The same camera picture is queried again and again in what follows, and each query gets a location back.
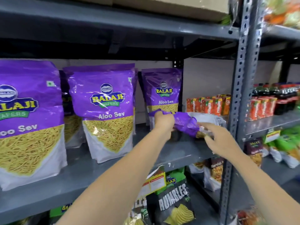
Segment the person's left hand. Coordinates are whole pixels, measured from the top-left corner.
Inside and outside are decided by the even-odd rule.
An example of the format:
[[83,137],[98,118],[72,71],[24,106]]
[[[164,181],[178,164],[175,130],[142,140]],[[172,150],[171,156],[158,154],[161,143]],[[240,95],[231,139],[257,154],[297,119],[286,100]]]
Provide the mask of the person's left hand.
[[162,140],[164,143],[171,138],[171,132],[175,124],[175,119],[173,114],[163,114],[162,111],[157,111],[155,113],[155,126],[153,131],[156,138]]

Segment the brown cardboard box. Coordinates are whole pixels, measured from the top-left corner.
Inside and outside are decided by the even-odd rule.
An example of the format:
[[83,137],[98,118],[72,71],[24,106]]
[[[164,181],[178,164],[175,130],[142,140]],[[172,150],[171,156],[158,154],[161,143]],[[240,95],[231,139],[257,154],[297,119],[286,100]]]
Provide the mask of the brown cardboard box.
[[76,0],[153,13],[219,22],[230,13],[230,0]]

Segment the black chips packet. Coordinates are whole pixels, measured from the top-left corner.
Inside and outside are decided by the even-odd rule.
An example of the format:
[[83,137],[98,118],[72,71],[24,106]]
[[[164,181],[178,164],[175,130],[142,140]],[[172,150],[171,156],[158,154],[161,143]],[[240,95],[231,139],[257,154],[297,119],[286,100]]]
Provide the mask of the black chips packet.
[[187,225],[196,219],[185,167],[167,172],[166,186],[148,195],[146,199],[153,225]]

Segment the red orange snack packet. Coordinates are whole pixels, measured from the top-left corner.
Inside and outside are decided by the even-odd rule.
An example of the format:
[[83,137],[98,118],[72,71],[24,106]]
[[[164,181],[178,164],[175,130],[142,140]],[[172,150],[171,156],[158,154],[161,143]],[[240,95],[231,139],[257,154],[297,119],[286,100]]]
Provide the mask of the red orange snack packet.
[[260,219],[254,208],[237,212],[238,225],[259,225]]

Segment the clear packets of colourful snacks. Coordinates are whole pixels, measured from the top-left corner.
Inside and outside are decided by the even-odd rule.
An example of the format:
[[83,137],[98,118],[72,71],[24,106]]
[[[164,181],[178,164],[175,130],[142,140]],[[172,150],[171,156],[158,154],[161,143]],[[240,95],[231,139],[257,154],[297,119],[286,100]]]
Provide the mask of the clear packets of colourful snacks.
[[300,0],[263,0],[264,21],[300,30]]

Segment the row of dark soda bottles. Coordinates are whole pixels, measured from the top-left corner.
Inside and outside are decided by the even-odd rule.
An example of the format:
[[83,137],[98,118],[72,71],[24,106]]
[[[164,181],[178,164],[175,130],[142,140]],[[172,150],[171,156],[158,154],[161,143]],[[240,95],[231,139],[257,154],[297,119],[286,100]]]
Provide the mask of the row of dark soda bottles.
[[293,111],[296,104],[300,102],[300,84],[295,83],[259,83],[253,85],[252,98],[254,97],[275,97],[277,103],[274,115],[281,116]]

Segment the small yellow shelf price tag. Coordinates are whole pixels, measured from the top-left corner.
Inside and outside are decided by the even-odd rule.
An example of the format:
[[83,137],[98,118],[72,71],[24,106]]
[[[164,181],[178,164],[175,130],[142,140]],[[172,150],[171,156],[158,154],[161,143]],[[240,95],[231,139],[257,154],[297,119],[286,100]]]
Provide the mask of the small yellow shelf price tag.
[[264,143],[272,142],[280,137],[281,130],[270,129],[265,136]]

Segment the grey metal shelf rack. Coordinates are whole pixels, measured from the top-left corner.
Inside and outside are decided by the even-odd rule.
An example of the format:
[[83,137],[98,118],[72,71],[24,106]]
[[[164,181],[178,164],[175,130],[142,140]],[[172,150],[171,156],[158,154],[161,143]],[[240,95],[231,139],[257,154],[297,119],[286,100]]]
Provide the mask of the grey metal shelf rack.
[[[232,80],[232,104],[227,127],[238,139],[237,132],[240,126],[240,108],[245,109],[246,103],[241,102],[245,93],[244,75],[249,72],[249,46],[253,36],[257,4],[261,0],[244,0],[242,7],[243,20],[241,26],[230,29],[228,26],[196,22],[176,17],[167,17],[157,14],[142,13],[137,11],[122,10],[95,4],[75,3],[64,0],[0,0],[0,23],[8,21],[8,26],[1,26],[0,32],[7,32],[17,25],[29,23],[30,28],[37,27],[38,23],[48,23],[57,26],[55,29],[62,33],[62,26],[76,27],[79,30],[87,29],[88,32],[118,30],[120,33],[134,32],[141,34],[150,32],[166,32],[173,36],[173,46],[169,55],[165,56],[175,62],[180,68],[184,66],[183,60],[200,54],[200,44],[196,42],[188,46],[188,51],[183,51],[184,36],[197,35],[223,40],[238,40],[237,56]],[[97,177],[113,166],[121,158],[111,159],[98,164],[88,152],[87,144],[67,151],[68,165],[54,177],[47,178],[15,189],[0,190],[0,225],[9,224],[25,219],[50,209],[74,201]]]
[[[264,24],[263,35],[266,38],[278,38],[287,43],[287,47],[278,52],[271,52],[275,58],[287,59],[284,62],[291,63],[291,58],[300,66],[300,30],[280,25]],[[246,124],[246,140],[265,136],[268,133],[295,127],[300,125],[300,111],[289,111],[283,115],[266,117]],[[287,166],[283,160],[275,162],[271,155],[262,160],[262,170],[300,204],[300,164],[295,168]]]

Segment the maroon snack packet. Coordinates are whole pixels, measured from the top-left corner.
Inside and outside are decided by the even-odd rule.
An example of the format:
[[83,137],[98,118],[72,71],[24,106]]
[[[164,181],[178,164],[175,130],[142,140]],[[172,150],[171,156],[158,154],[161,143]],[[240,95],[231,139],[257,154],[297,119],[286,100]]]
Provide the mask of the maroon snack packet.
[[262,164],[263,144],[261,137],[254,138],[245,143],[245,153],[260,168]]

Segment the purple snack packet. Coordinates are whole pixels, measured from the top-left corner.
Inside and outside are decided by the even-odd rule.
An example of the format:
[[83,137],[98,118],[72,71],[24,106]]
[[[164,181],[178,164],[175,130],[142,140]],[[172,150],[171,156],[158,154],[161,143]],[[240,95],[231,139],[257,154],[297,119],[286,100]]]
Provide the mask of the purple snack packet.
[[79,148],[86,142],[85,133],[82,126],[81,117],[74,112],[72,97],[70,95],[70,86],[68,75],[62,70],[59,71],[62,91],[62,104],[65,123],[65,146],[66,149]]
[[0,187],[57,176],[67,166],[59,71],[45,60],[0,60]]
[[158,109],[172,114],[178,112],[182,72],[183,70],[178,68],[147,68],[141,70],[150,130],[155,125],[152,112]]
[[70,66],[63,71],[92,159],[104,163],[129,153],[133,148],[135,64]]
[[[155,116],[157,111],[162,111],[160,109],[152,112],[151,114]],[[173,114],[175,119],[175,124],[173,130],[178,130],[194,139],[204,139],[205,135],[213,136],[212,132],[208,131],[202,126],[199,126],[198,122],[208,122],[214,125],[219,125],[227,129],[226,122],[223,118],[218,117],[213,114],[196,113],[196,112],[176,112]],[[157,139],[155,133],[151,133],[152,139]]]

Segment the person's right hand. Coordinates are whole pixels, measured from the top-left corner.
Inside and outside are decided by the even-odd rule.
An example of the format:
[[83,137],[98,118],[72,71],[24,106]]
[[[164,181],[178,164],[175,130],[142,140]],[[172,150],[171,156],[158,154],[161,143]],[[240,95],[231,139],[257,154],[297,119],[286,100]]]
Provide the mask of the person's right hand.
[[212,132],[213,136],[217,136],[219,143],[217,145],[208,145],[213,153],[227,159],[231,163],[234,163],[238,159],[241,159],[242,156],[245,156],[231,133],[226,128],[208,122],[198,122],[197,124]]

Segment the green yellow snack packet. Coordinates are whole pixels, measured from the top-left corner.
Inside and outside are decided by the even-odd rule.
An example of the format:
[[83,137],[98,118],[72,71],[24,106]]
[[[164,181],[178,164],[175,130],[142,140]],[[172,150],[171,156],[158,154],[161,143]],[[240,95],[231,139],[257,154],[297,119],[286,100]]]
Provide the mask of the green yellow snack packet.
[[60,207],[56,207],[50,210],[49,218],[60,218],[69,208],[72,206],[73,203],[66,204]]

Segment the person's right forearm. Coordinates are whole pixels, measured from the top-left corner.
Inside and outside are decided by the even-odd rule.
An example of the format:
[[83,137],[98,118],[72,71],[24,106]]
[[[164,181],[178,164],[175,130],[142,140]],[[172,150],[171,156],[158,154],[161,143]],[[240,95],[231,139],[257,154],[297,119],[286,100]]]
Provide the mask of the person's right forearm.
[[224,157],[244,180],[267,225],[300,225],[300,204],[239,147],[226,149]]

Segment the white orange snack packet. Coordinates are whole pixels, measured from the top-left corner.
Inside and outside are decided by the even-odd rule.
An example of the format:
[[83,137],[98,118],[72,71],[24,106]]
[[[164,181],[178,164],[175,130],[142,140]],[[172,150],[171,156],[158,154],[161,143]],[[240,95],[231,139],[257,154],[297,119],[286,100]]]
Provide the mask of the white orange snack packet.
[[205,159],[202,162],[192,163],[188,166],[190,174],[203,174],[203,184],[209,191],[215,192],[221,188],[223,175],[222,157]]

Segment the clear hanging plastic packet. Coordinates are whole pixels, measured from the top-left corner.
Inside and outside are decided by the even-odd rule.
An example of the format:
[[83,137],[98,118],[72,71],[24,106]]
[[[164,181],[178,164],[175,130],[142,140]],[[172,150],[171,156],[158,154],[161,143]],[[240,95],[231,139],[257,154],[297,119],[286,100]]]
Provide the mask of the clear hanging plastic packet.
[[231,27],[238,24],[242,3],[243,0],[228,0],[229,14],[223,17],[219,22],[219,24],[228,25]]

